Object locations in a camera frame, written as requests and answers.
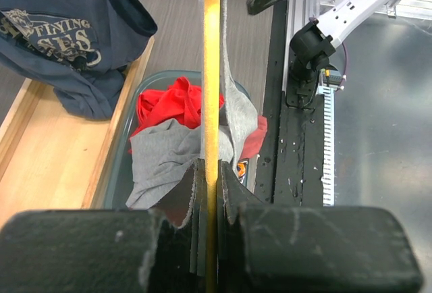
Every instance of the wooden edge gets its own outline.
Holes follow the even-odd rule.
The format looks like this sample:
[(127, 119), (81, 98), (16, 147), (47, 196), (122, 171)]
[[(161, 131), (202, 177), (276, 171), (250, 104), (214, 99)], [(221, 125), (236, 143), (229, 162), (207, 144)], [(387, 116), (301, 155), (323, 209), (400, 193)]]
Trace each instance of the wooden edge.
[(119, 101), (117, 102), (108, 131), (102, 143), (101, 152), (97, 157), (93, 173), (90, 177), (84, 200), (82, 201), (81, 207), (83, 209), (99, 208), (103, 204), (109, 177), (108, 171), (111, 169), (113, 156), (115, 154), (115, 143), (121, 133), (120, 126), (124, 123), (128, 105), (134, 96), (134, 91), (144, 77), (154, 42), (154, 38), (150, 38), (144, 53), (130, 66), (123, 89), (120, 93)]
[(20, 143), (44, 89), (44, 84), (26, 78), (0, 126), (0, 179)]

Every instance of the laundry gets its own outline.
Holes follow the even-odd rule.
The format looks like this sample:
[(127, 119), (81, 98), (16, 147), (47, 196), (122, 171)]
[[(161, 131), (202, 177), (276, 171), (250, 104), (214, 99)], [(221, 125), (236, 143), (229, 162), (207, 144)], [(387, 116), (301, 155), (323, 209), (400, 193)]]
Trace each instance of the laundry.
[[(139, 133), (150, 126), (174, 118), (181, 125), (195, 129), (201, 125), (201, 87), (191, 85), (182, 76), (167, 90), (146, 90), (136, 104), (138, 128), (132, 134)], [(219, 97), (219, 107), (223, 105), (223, 96)]]
[(0, 0), (0, 63), (54, 87), (65, 109), (107, 119), (157, 25), (139, 0)]
[(240, 160), (250, 159), (259, 154), (267, 133), (267, 119), (262, 115), (258, 116), (258, 128), (248, 136), (243, 146)]
[[(219, 159), (237, 172), (245, 140), (258, 127), (258, 114), (232, 78), (226, 35), (227, 0), (221, 0), (221, 93), (225, 103), (219, 110)], [(126, 202), (129, 208), (152, 207), (182, 179), (197, 157), (204, 157), (203, 130), (203, 125), (190, 129), (169, 119), (131, 137), (134, 188)]]

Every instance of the wooden tray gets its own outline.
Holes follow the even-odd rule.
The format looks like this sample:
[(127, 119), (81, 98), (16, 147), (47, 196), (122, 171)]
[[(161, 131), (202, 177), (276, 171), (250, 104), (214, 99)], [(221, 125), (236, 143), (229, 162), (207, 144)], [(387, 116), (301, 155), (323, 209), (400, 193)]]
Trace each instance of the wooden tray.
[(0, 127), (0, 228), (19, 211), (101, 206), (117, 130), (153, 43), (130, 66), (111, 121), (72, 116), (50, 86), (25, 80)]

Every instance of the red cloth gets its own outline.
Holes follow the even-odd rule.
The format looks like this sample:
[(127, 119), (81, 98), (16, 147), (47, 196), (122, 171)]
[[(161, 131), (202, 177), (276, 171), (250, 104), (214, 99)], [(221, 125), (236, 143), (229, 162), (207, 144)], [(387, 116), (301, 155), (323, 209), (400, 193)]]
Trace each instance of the red cloth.
[[(219, 107), (223, 105), (223, 96), (219, 98)], [(138, 128), (132, 136), (150, 126), (176, 119), (190, 129), (201, 125), (201, 87), (194, 86), (189, 80), (179, 77), (168, 90), (145, 90), (136, 104)]]
[(240, 155), (240, 160), (250, 159), (259, 154), (263, 145), (265, 134), (267, 133), (267, 119), (263, 116), (258, 116), (258, 128), (252, 132), (244, 142), (243, 151)]

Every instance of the gray cloth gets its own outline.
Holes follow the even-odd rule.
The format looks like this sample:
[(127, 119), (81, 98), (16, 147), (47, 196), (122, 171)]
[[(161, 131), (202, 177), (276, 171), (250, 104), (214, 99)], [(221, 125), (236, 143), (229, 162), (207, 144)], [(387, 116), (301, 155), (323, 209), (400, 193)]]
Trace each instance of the gray cloth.
[[(204, 13), (203, 0), (200, 2)], [(225, 105), (219, 112), (219, 159), (231, 163), (236, 171), (244, 142), (258, 127), (258, 117), (232, 78), (226, 35), (227, 0), (221, 0), (221, 92)], [(188, 129), (171, 119), (132, 137), (134, 189), (126, 203), (129, 208), (152, 207), (182, 179), (196, 158), (204, 157), (203, 130), (203, 126)]]
[(53, 86), (68, 112), (106, 119), (156, 30), (139, 0), (0, 0), (0, 63)]

